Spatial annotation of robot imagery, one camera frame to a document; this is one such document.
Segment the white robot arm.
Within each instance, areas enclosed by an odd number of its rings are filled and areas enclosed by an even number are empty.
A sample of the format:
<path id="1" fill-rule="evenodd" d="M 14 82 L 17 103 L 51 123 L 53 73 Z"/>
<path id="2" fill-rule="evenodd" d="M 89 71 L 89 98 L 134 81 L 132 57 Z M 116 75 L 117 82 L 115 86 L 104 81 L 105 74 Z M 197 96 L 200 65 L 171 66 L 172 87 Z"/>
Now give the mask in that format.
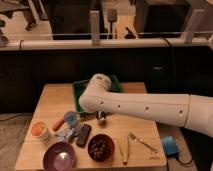
<path id="1" fill-rule="evenodd" d="M 111 92 L 111 79 L 95 74 L 79 98 L 87 113 L 103 111 L 184 127 L 213 138 L 213 97 Z"/>

